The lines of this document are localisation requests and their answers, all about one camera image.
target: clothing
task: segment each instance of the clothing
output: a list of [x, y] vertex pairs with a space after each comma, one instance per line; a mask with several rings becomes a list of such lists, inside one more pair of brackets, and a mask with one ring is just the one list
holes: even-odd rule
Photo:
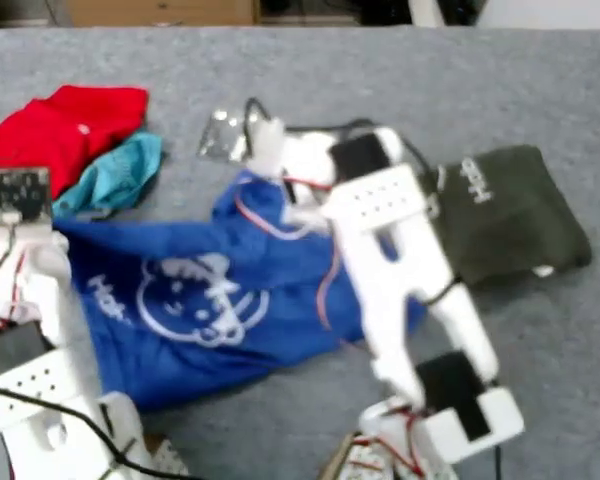
[[55, 199], [140, 128], [148, 98], [139, 88], [63, 86], [34, 99], [0, 124], [0, 168], [48, 167]]
[[467, 157], [439, 169], [437, 183], [441, 213], [435, 224], [465, 283], [591, 262], [587, 235], [538, 148], [518, 145]]
[[[169, 407], [362, 338], [344, 269], [326, 296], [332, 330], [317, 313], [331, 239], [275, 238], [238, 211], [236, 195], [279, 225], [279, 187], [240, 181], [218, 199], [209, 223], [56, 222], [70, 242], [106, 391], [129, 394], [142, 410]], [[424, 307], [407, 308], [413, 329]]]
[[157, 173], [161, 155], [162, 139], [158, 135], [134, 133], [87, 167], [80, 181], [53, 203], [53, 216], [133, 207], [143, 187]]

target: gray carpet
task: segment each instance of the gray carpet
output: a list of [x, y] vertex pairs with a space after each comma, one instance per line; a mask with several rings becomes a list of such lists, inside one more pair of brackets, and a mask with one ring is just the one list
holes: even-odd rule
[[[540, 146], [596, 257], [585, 270], [477, 295], [528, 425], [504, 449], [504, 478], [600, 480], [600, 33], [0, 32], [0, 120], [65, 82], [151, 90], [151, 125], [171, 158], [129, 215], [138, 219], [207, 215], [233, 171], [196, 158], [201, 130], [213, 108], [248, 95], [296, 124], [384, 120], [434, 162]], [[421, 359], [445, 346], [433, 322], [412, 344]], [[146, 425], [171, 435], [191, 471], [210, 480], [309, 480], [379, 398], [364, 355], [343, 351]], [[0, 479], [3, 460], [0, 450]], [[459, 472], [491, 480], [492, 457]]]

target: circuit board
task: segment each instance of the circuit board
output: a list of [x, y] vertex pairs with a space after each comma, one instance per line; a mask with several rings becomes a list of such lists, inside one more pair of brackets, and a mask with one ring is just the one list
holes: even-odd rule
[[0, 226], [9, 214], [19, 214], [21, 224], [51, 223], [48, 168], [0, 169]]

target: blue cloth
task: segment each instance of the blue cloth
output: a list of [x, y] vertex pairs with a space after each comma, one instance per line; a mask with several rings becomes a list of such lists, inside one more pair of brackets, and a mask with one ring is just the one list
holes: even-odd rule
[[[330, 239], [274, 238], [242, 216], [235, 195], [271, 223], [280, 217], [279, 188], [257, 182], [231, 185], [209, 223], [56, 222], [70, 241], [103, 386], [129, 394], [141, 410], [242, 384], [335, 350], [341, 338], [362, 338], [344, 269], [327, 295], [333, 330], [318, 317]], [[409, 302], [408, 310], [414, 328], [424, 307]]]
[[139, 131], [116, 149], [98, 157], [80, 180], [53, 203], [56, 218], [81, 212], [133, 207], [143, 187], [160, 168], [162, 139]]

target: printed cartoon face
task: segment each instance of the printed cartoon face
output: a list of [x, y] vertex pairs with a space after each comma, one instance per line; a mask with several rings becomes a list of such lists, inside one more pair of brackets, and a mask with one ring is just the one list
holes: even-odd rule
[[180, 342], [214, 348], [239, 345], [267, 312], [268, 292], [245, 292], [227, 280], [220, 254], [143, 264], [137, 304], [154, 332]]

